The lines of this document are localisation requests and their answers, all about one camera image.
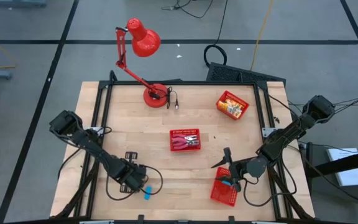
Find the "red-handled pliers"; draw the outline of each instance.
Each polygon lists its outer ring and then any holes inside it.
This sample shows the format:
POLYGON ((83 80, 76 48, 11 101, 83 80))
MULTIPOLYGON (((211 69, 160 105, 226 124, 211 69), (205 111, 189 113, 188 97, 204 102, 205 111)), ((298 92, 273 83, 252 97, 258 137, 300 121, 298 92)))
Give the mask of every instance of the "red-handled pliers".
POLYGON ((185 149, 188 146, 196 146, 200 142, 197 140, 197 135, 174 134, 172 136, 173 149, 185 149))

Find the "gray floor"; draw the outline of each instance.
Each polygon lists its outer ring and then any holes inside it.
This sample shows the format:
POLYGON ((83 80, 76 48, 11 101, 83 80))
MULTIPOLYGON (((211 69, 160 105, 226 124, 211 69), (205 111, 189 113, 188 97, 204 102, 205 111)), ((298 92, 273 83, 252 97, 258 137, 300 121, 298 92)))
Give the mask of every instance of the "gray floor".
MULTIPOLYGON (((0 40, 58 40, 72 0, 49 0, 43 9, 0 8, 0 40)), ((114 28, 139 17, 162 39, 215 39, 224 1, 215 1, 203 19, 181 11, 161 11, 175 1, 80 0, 68 39, 115 40, 114 28)), ((202 14, 208 0, 188 10, 202 14)), ((358 24, 358 1, 347 1, 358 24)), ((227 5, 222 39, 256 39, 268 0, 232 0, 227 5)), ((337 0, 275 1, 263 39, 357 40, 337 0)), ((205 80, 205 44, 164 44, 148 58, 128 51, 128 66, 148 80, 205 80)), ((37 105, 56 45, 3 45, 19 61, 11 80, 0 80, 0 204, 37 105)), ((223 44, 228 65, 249 69, 254 45, 223 44)), ((221 56, 213 50, 208 58, 221 56)), ((130 76, 115 67, 115 45, 65 45, 42 110, 6 222, 47 218, 65 145, 48 132, 48 122, 61 110, 74 110, 81 82, 105 80, 113 69, 119 80, 130 76)), ((0 52, 0 65, 6 65, 0 52)), ((305 103, 314 95, 333 102, 358 97, 358 45, 260 45, 254 70, 287 79, 287 95, 305 103)), ((337 147, 358 147, 358 106, 313 128, 303 138, 337 147)), ((313 192, 322 220, 358 223, 358 204, 313 192)))

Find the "black metal frame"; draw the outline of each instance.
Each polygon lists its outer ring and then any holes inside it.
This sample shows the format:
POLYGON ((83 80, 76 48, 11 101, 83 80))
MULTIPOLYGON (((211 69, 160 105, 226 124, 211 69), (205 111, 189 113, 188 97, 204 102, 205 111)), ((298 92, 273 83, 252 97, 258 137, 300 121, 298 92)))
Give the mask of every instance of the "black metal frame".
MULTIPOLYGON (((186 82, 186 81, 162 81, 161 82, 161 81, 157 81, 157 82, 149 82, 149 83, 151 83, 151 84, 161 83, 163 85, 244 85, 244 86, 253 86, 254 94, 255 94, 255 102, 256 102, 256 107, 257 107, 257 112, 258 112, 258 117, 259 117, 261 136, 263 136, 262 128, 265 127, 265 121, 264 121, 264 116, 263 116, 263 112, 262 112, 262 105, 260 103, 260 95, 259 95, 259 87, 258 86, 262 86, 262 87, 264 87, 263 91, 264 91, 265 102, 267 105, 266 109, 267 109, 269 124, 270 124, 270 127, 272 127, 272 128, 275 127, 274 120, 273 120, 272 107, 270 104, 270 98, 269 98, 269 95, 267 94, 266 82, 258 82, 258 84, 254 83, 254 82, 222 82, 222 81, 219 81, 219 82, 206 82, 206 81, 189 81, 189 82, 186 82)), ((103 120, 102 120, 102 126, 106 125, 108 109, 109 109, 109 102, 111 99, 112 87, 114 85, 140 85, 140 83, 135 82, 135 81, 117 81, 116 78, 112 78, 112 80, 109 80, 109 81, 100 81, 99 87, 98 87, 98 93, 96 95, 96 103, 95 103, 95 107, 94 107, 94 111, 93 111, 93 119, 92 119, 92 123, 91 123, 92 126, 95 126, 97 123, 102 93, 103 93, 103 90, 105 89, 105 87, 107 86, 108 92, 106 95, 106 101, 104 102, 104 112, 103 112, 103 120)), ((88 173, 89 166, 90 166, 90 155, 87 153, 85 155, 85 159, 84 159, 80 184, 83 183, 83 181, 88 173)), ((281 163, 277 164, 277 167, 278 167, 278 170, 281 171, 280 176, 283 178, 283 181, 285 182, 285 176, 283 174, 282 164, 281 163)), ((94 194, 95 194, 95 190, 96 190, 97 179, 98 179, 98 176, 96 175, 96 177, 91 182, 91 188, 89 190, 88 205, 87 205, 86 214, 85 214, 85 216, 88 218, 91 218, 91 214, 92 214, 93 199, 94 199, 94 194)), ((271 179, 271 177, 269 177, 269 182, 270 182, 270 191, 271 191, 272 195, 276 194, 277 193, 276 186, 275 186, 274 181, 271 179)), ((276 218, 276 220, 278 220, 279 218, 281 218, 280 206, 278 204, 278 197, 277 196, 273 197, 272 202, 273 202, 275 218, 276 218)), ((81 204, 82 204, 82 200, 80 200, 75 207, 75 212, 74 212, 75 217, 80 216, 81 204)), ((286 208, 287 217, 293 218, 291 206, 287 200, 285 200, 285 205, 286 205, 285 208, 286 208)), ((117 222, 117 221, 123 221, 123 223, 125 223, 128 220, 115 220, 115 222, 117 222)))
MULTIPOLYGON (((171 86, 175 86, 175 85, 235 85, 235 86, 252 86, 254 88, 254 95, 255 95, 255 104, 257 107, 257 113, 258 113, 258 118, 259 118, 259 125, 260 125, 260 135, 262 137, 262 140, 264 140, 263 134, 262 134, 262 128, 265 127, 265 120, 264 120, 264 115, 263 115, 263 110, 262 110, 262 105, 261 105, 261 101, 260 101, 260 95, 259 95, 259 90, 262 90, 264 93, 264 100, 265 100, 265 104, 266 104, 266 111, 267 111, 267 116, 268 116, 268 120, 269 120, 269 126, 271 128, 275 127, 275 123, 274 123, 274 119, 273 119, 273 112, 272 112, 272 106, 270 103, 270 97, 268 94, 268 89, 267 89, 267 83, 266 82, 243 82, 242 80, 238 81, 238 82, 232 82, 232 81, 218 81, 218 82, 214 82, 214 81, 181 81, 181 80, 169 80, 169 81, 157 81, 157 82, 149 82, 151 84, 154 83, 161 83, 164 85, 171 85, 171 86)), ((104 111, 103 111, 103 115, 102 115, 102 122, 101 122, 101 126, 105 126, 107 123, 107 118, 108 118, 108 111, 109 111, 109 105, 110 105, 110 99, 111 99, 111 94, 112 94, 112 88, 114 85, 141 85, 139 82, 136 81, 117 81, 116 76, 114 75, 114 73, 110 73, 110 80, 108 81, 100 81, 99 85, 98 85, 98 92, 96 94, 96 102, 95 102, 95 106, 94 106, 94 111, 93 111, 93 118, 92 118, 92 126, 96 126, 97 121, 98 121, 98 115, 99 115, 99 110, 100 110, 100 106, 101 106, 101 101, 102 101, 102 95, 103 95, 103 90, 105 88, 107 88, 107 94, 106 94, 106 99, 104 101, 104 111)), ((88 169, 90 167, 90 155, 86 155, 84 158, 84 164, 83 164, 83 170, 81 173, 81 180, 80 180, 80 184, 83 183, 85 181, 85 177, 88 174, 88 169)), ((277 163, 277 167, 278 167, 278 171, 280 174, 280 178, 283 180, 284 183, 285 182, 285 175, 283 173, 283 166, 281 162, 277 163)), ((79 222, 83 222, 83 221, 92 221, 91 219, 91 215, 92 215, 92 209, 93 209, 93 200, 94 200, 94 194, 95 194, 95 190, 96 190, 96 183, 97 183, 97 179, 98 179, 98 170, 96 170, 96 175, 95 178, 91 181, 90 183, 90 190, 89 190, 89 197, 88 197, 88 203, 86 206, 86 213, 85 216, 80 216, 80 211, 81 211, 81 204, 82 204, 82 197, 81 199, 77 202, 76 207, 74 209, 74 214, 73 217, 67 218, 67 217, 59 217, 59 218, 50 218, 47 220, 33 220, 33 221, 27 221, 27 222, 17 222, 17 223, 38 223, 38 224, 46 224, 46 223, 79 223, 79 222)), ((275 193, 277 193, 276 190, 276 185, 274 183, 274 181, 272 180, 271 176, 269 175, 269 183, 270 183, 270 191, 271 194, 274 195, 275 193)), ((335 224, 337 222, 326 222, 326 221, 318 221, 318 220, 302 220, 302 219, 294 219, 293 215, 292 215, 292 209, 291 206, 289 204, 289 202, 286 200, 286 198, 284 198, 284 203, 285 203, 285 210, 286 210, 286 215, 287 217, 282 217, 281 216, 281 211, 280 211, 280 206, 278 204, 278 197, 274 196, 273 200, 272 200, 272 204, 273 204, 273 211, 274 211, 274 215, 275 215, 275 221, 276 222, 286 222, 286 223, 326 223, 326 224, 335 224)), ((138 220, 114 220, 115 224, 120 224, 120 223, 139 223, 139 224, 143 224, 143 223, 148 223, 148 224, 162 224, 162 223, 172 223, 172 224, 181 224, 181 223, 191 223, 191 224, 205 224, 205 223, 215 223, 215 224, 223 224, 223 223, 229 223, 229 224, 235 224, 235 223, 253 223, 253 221, 235 221, 233 216, 228 216, 227 221, 192 221, 192 220, 144 220, 144 215, 139 214, 138 216, 138 220)))

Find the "red plastic basket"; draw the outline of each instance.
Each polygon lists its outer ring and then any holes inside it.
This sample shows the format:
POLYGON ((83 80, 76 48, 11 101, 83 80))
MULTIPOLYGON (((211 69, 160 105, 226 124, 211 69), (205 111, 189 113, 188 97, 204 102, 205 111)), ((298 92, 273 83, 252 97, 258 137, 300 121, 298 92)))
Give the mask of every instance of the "red plastic basket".
MULTIPOLYGON (((218 167, 218 171, 216 171, 216 178, 222 177, 224 175, 230 175, 229 170, 222 167, 218 167)), ((211 192, 211 199, 234 207, 234 205, 236 204, 236 198, 237 192, 234 189, 234 186, 229 186, 219 180, 214 181, 214 185, 211 192)))
POLYGON ((231 117, 234 120, 240 119, 242 117, 242 115, 244 115, 246 113, 247 108, 249 107, 249 104, 247 102, 245 102, 244 100, 236 97, 233 93, 229 92, 229 91, 225 91, 222 96, 217 100, 216 102, 216 108, 220 111, 222 111, 223 113, 225 113, 226 115, 228 115, 229 117, 231 117), (233 114, 230 114, 228 111, 221 109, 220 107, 218 107, 218 102, 222 101, 225 102, 226 99, 229 98, 230 100, 234 100, 236 102, 238 102, 239 104, 241 104, 244 108, 242 109, 242 113, 240 115, 240 117, 235 117, 233 114))
POLYGON ((170 130, 169 131, 169 142, 171 145, 172 152, 191 152, 198 151, 201 149, 201 139, 200 139, 200 130, 198 128, 195 129, 179 129, 179 130, 170 130), (199 144, 196 146, 188 146, 184 149, 173 149, 172 136, 174 134, 185 134, 185 135, 197 135, 197 140, 199 144))

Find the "wooden table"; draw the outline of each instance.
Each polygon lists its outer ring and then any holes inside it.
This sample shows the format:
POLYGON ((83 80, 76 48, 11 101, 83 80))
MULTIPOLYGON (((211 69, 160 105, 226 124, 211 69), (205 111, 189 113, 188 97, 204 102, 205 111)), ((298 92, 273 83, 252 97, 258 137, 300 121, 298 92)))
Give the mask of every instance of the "wooden table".
MULTIPOLYGON (((137 163, 157 168, 164 177, 164 185, 161 192, 148 201, 144 200, 143 193, 134 194, 125 201, 113 201, 105 193, 106 171, 100 166, 92 219, 136 220, 139 214, 143 214, 146 220, 227 220, 230 215, 234 215, 236 220, 274 220, 271 202, 264 207, 250 206, 243 199, 242 192, 238 193, 235 207, 209 198, 216 174, 216 169, 210 167, 222 159, 223 148, 230 147, 233 160, 238 160, 255 156, 256 149, 262 144, 253 87, 175 85, 173 88, 178 93, 179 110, 175 110, 173 105, 169 110, 166 107, 149 108, 142 98, 143 86, 113 87, 107 121, 112 133, 104 138, 103 148, 118 157, 124 157, 126 151, 138 152, 137 163), (238 121, 216 109, 215 102, 224 90, 250 104, 238 121), (170 152, 169 130, 184 128, 200 129, 200 151, 170 152)), ((268 82, 268 89, 272 96, 287 104, 283 83, 268 82)), ((90 126, 97 90, 98 82, 82 84, 76 114, 82 118, 84 127, 90 126)), ((271 102, 273 115, 280 120, 276 127, 284 128, 291 123, 290 112, 276 101, 271 102)), ((99 122, 102 111, 103 108, 100 109, 99 122)), ((297 142, 293 141, 291 145, 297 147, 297 142)), ((68 146, 65 157, 74 150, 68 146)), ((51 215, 60 212, 77 190, 84 155, 82 151, 62 170, 51 215)), ((284 150, 283 158, 298 187, 296 200, 314 216, 299 153, 289 147, 284 150)), ((148 175, 147 185, 151 185, 154 192, 160 185, 159 176, 152 170, 148 170, 148 175)), ((292 191, 293 184, 288 174, 287 185, 292 191)), ((109 180, 109 192, 113 197, 124 196, 113 180, 109 180)), ((270 197, 266 172, 257 185, 248 186, 247 197, 254 203, 262 203, 270 197)), ((87 199, 88 193, 85 193, 82 213, 85 213, 87 199)), ((282 200, 279 197, 284 216, 282 200)))

